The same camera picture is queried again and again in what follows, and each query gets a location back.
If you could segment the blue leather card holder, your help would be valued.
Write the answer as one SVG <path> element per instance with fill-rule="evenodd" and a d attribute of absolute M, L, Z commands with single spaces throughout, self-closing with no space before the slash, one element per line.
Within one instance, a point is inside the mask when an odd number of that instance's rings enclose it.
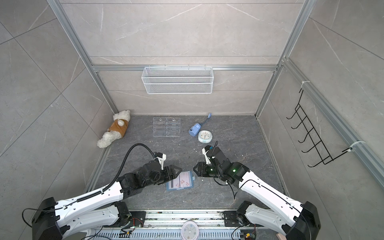
<path fill-rule="evenodd" d="M 193 188 L 194 179 L 195 177 L 191 171 L 181 172 L 176 179 L 166 184 L 166 189 L 167 191 L 177 191 Z"/>

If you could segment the clear acrylic organizer tray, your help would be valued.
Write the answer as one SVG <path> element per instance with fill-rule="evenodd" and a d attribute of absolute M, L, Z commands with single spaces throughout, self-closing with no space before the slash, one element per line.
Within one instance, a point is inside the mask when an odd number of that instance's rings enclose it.
<path fill-rule="evenodd" d="M 155 117 L 153 118 L 153 136 L 164 138 L 178 138 L 181 132 L 181 118 Z"/>

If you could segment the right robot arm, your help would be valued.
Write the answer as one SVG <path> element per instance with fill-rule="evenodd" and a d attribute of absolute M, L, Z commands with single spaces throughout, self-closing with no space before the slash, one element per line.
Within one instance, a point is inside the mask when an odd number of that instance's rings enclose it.
<path fill-rule="evenodd" d="M 244 191 L 267 209 L 244 201 L 236 211 L 242 227 L 259 225 L 282 234 L 288 240 L 315 240 L 321 229 L 317 207 L 310 202 L 296 201 L 265 183 L 248 167 L 231 162 L 219 147 L 202 149 L 205 161 L 197 163 L 194 172 L 199 177 L 218 178 L 227 185 Z"/>

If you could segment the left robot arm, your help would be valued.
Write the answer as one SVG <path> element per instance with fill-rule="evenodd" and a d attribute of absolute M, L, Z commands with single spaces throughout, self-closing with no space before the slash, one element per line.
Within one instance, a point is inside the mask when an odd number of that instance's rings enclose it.
<path fill-rule="evenodd" d="M 117 178 L 110 187 L 67 200 L 48 198 L 41 202 L 32 219 L 34 240 L 62 240 L 96 227 L 125 227 L 133 217 L 125 199 L 142 192 L 148 185 L 161 185 L 176 179 L 182 168 L 164 166 L 152 160 L 133 173 Z"/>

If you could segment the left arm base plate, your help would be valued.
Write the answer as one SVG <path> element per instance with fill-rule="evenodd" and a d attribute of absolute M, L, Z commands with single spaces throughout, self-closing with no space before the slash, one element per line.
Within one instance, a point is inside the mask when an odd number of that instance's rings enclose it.
<path fill-rule="evenodd" d="M 146 211 L 133 211 L 129 213 L 119 214 L 118 220 L 113 224 L 114 228 L 118 227 L 139 227 L 143 226 L 146 219 Z"/>

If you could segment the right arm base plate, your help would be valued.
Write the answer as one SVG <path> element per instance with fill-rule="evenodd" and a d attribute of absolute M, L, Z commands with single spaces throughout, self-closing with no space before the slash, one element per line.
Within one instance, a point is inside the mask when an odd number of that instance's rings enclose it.
<path fill-rule="evenodd" d="M 237 211 L 223 211 L 222 218 L 226 227 L 240 227 L 248 226 L 250 224 L 246 217 L 237 213 Z"/>

